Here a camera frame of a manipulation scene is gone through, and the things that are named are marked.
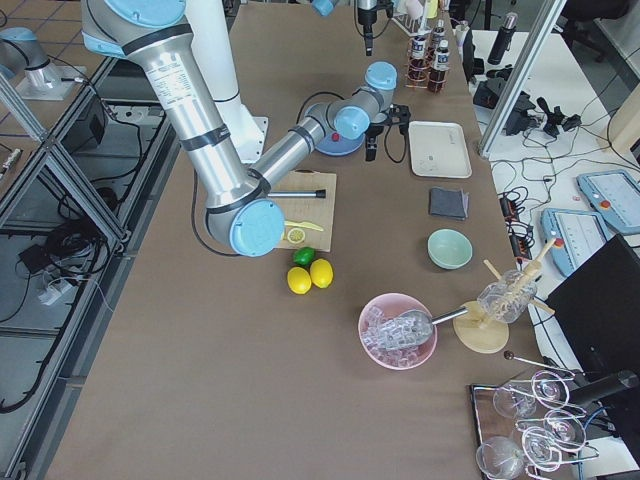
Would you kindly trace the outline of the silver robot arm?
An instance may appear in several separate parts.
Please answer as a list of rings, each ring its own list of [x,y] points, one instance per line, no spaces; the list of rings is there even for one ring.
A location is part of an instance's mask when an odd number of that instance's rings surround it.
[[[394,16],[395,4],[391,0],[313,0],[311,2],[313,9],[323,17],[330,15],[338,6],[346,5],[352,7],[356,33],[364,42],[365,55],[370,57],[373,55],[374,40],[385,32]],[[385,14],[387,23],[379,33],[375,33],[374,25],[378,21],[380,12]]]
[[[351,97],[311,106],[281,140],[246,165],[211,93],[214,84],[236,83],[221,2],[84,1],[81,14],[88,50],[144,71],[206,188],[206,229],[235,255],[259,257],[281,240],[285,216],[268,197],[273,185],[330,133],[355,140],[392,104],[396,68],[374,62]]]

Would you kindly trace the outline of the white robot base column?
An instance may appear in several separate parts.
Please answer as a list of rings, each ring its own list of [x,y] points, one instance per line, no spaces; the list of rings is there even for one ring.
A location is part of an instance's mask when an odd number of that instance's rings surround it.
[[[195,60],[240,160],[254,163],[262,155],[268,118],[253,116],[241,100],[223,3],[187,0],[186,17]]]

